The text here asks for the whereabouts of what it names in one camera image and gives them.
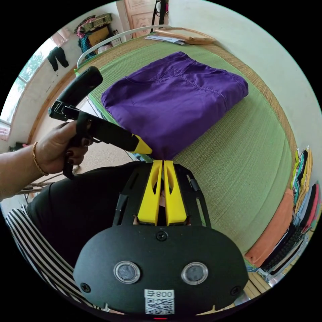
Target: wooden frame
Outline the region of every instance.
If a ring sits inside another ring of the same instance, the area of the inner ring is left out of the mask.
[[[193,37],[185,35],[182,31],[191,32],[199,35],[200,37]],[[165,28],[155,31],[160,36],[173,37],[184,40],[189,45],[208,45],[212,44],[216,39],[203,34],[199,31],[187,29],[187,28]]]

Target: qr code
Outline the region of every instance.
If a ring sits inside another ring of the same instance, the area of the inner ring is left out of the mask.
[[[174,314],[174,299],[145,299],[146,314]]]

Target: gold bracelet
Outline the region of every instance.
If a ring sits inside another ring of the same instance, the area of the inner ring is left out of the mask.
[[[37,167],[37,169],[39,170],[39,172],[42,174],[42,175],[49,175],[49,173],[46,173],[44,172],[41,167],[39,166],[38,162],[37,162],[37,159],[36,159],[36,145],[37,145],[38,142],[35,142],[34,145],[33,145],[33,159],[34,159],[34,163]]]

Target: label sticker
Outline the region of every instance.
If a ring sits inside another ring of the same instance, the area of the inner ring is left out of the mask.
[[[174,314],[173,289],[145,289],[146,314]]]

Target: white metal bed frame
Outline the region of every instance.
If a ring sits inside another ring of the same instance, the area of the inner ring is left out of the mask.
[[[169,28],[170,26],[167,25],[167,24],[158,24],[158,25],[155,25],[155,26],[145,26],[145,27],[140,27],[140,28],[136,28],[136,29],[132,29],[132,30],[128,30],[128,31],[124,31],[120,34],[117,34],[113,37],[110,37],[108,39],[105,39],[103,41],[101,41],[100,43],[98,43],[97,45],[91,47],[89,50],[87,50],[86,52],[84,52],[80,58],[78,59],[77,61],[77,68],[80,67],[80,65],[82,64],[82,61],[84,60],[84,58],[89,54],[91,53],[92,51],[98,49],[99,47],[105,45],[105,44],[108,44],[110,43],[111,41],[115,40],[115,39],[118,39],[118,38],[121,38],[123,36],[127,36],[127,35],[131,35],[131,34],[134,34],[136,32],[139,32],[139,31],[144,31],[144,30],[147,30],[147,29],[159,29],[159,28]]]

